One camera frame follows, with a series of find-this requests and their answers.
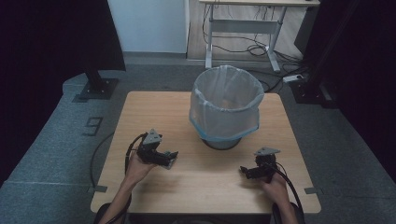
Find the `white desk frame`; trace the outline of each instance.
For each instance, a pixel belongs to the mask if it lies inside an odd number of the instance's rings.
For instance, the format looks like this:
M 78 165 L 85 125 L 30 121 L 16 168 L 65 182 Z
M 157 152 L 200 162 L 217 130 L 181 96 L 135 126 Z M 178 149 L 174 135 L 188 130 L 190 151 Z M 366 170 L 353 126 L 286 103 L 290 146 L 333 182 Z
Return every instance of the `white desk frame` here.
M 212 33 L 244 33 L 244 34 L 268 34 L 273 35 L 271 42 L 266 49 L 266 53 L 271 62 L 271 65 L 276 73 L 280 73 L 280 68 L 276 60 L 274 48 L 277 38 L 279 37 L 280 29 L 282 28 L 283 19 L 285 18 L 287 7 L 317 7 L 318 0 L 290 0 L 290 1 L 211 1 L 200 0 L 201 3 L 210 5 L 210 17 L 208 26 L 208 40 L 206 45 L 205 68 L 212 67 Z M 282 6 L 281 13 L 277 21 L 239 21 L 239 20 L 215 20 L 213 17 L 214 5 L 252 5 L 252 6 Z

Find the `gray floor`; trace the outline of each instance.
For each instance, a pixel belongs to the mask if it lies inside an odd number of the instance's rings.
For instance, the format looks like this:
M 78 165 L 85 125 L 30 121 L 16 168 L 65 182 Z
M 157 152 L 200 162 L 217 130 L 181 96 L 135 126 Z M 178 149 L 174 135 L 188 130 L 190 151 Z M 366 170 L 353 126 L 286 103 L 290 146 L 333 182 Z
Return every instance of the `gray floor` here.
M 73 103 L 86 78 L 79 75 L 64 83 L 64 96 L 48 123 L 0 189 L 0 223 L 92 223 L 90 160 L 98 144 L 116 129 L 126 94 L 190 91 L 205 71 L 202 61 L 174 59 L 168 65 L 156 58 L 131 57 L 126 62 L 127 72 L 101 72 L 120 80 L 110 100 Z M 270 71 L 265 63 L 227 63 Z M 276 82 L 273 76 L 253 75 Z M 306 223 L 396 223 L 396 186 L 340 111 L 297 105 L 287 85 L 275 92 L 281 96 L 322 206 L 319 214 L 306 215 Z M 94 132 L 87 126 L 89 118 L 103 118 L 96 136 L 84 134 Z M 95 180 L 110 143 L 111 138 L 95 156 Z

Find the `wooden desk top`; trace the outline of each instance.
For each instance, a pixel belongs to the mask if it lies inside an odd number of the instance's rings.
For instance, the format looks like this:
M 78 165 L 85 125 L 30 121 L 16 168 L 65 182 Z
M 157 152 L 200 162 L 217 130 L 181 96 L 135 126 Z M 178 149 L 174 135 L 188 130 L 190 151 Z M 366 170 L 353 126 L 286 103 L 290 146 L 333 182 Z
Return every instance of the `wooden desk top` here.
M 261 147 L 281 150 L 276 159 L 285 167 L 304 211 L 320 211 L 317 195 L 304 192 L 313 185 L 277 94 L 264 95 L 260 105 L 260 129 L 229 150 L 215 150 L 201 141 L 189 121 L 190 97 L 190 92 L 171 91 L 128 94 L 99 180 L 99 185 L 107 186 L 107 192 L 95 192 L 93 212 L 112 201 L 124 176 L 128 146 L 151 128 L 163 135 L 157 150 L 179 151 L 178 158 L 171 170 L 156 167 L 138 184 L 129 212 L 270 214 L 272 204 L 259 184 L 246 179 L 239 171 L 241 165 L 256 167 L 253 153 Z M 295 202 L 291 191 L 290 199 Z
M 215 5 L 275 6 L 275 7 L 318 7 L 319 0 L 199 0 L 200 3 Z

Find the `table top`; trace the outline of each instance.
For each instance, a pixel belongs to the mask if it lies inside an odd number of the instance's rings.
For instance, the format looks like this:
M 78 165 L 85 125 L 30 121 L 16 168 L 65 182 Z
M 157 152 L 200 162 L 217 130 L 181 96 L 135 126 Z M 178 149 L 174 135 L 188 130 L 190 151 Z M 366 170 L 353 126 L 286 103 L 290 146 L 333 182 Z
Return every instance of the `table top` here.
M 124 173 L 128 146 L 141 133 L 155 129 L 163 135 L 159 152 L 178 151 L 171 170 L 156 167 L 132 193 L 128 212 L 194 214 L 270 214 L 272 203 L 256 180 L 246 179 L 239 167 L 256 167 L 253 155 L 262 147 L 281 150 L 276 160 L 287 171 L 306 213 L 318 213 L 316 194 L 280 97 L 267 93 L 259 106 L 260 128 L 229 150 L 207 147 L 189 121 L 190 92 L 132 91 L 128 93 L 91 210 L 110 203 Z M 290 200 L 295 202 L 289 189 Z
M 241 5 L 241 6 L 275 6 L 275 7 L 318 7 L 319 0 L 199 0 L 205 4 Z

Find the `trash bag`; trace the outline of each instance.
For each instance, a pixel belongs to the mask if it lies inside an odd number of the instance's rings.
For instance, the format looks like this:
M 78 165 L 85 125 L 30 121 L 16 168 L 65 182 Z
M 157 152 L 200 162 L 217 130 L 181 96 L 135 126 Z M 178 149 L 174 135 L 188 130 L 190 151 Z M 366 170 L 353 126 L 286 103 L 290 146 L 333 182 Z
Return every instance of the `trash bag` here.
M 207 142 L 238 140 L 259 128 L 263 96 L 260 81 L 245 70 L 208 69 L 194 82 L 190 121 Z

